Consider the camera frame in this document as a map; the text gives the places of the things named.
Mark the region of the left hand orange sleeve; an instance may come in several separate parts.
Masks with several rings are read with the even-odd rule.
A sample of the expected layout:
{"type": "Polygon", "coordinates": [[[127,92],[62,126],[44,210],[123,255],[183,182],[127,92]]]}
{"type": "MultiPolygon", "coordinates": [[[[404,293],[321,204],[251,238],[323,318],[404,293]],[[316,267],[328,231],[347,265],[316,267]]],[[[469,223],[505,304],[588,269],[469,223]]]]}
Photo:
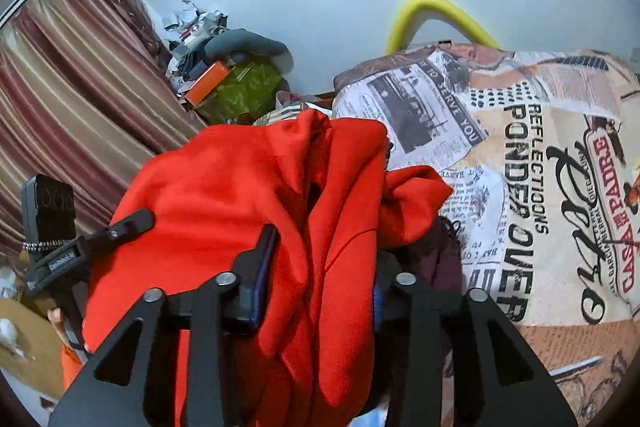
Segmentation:
{"type": "Polygon", "coordinates": [[[47,317],[53,326],[56,335],[63,343],[63,347],[67,350],[79,353],[84,352],[85,355],[91,355],[92,350],[85,342],[82,335],[82,329],[74,329],[70,320],[65,316],[61,308],[50,309],[47,317]]]}

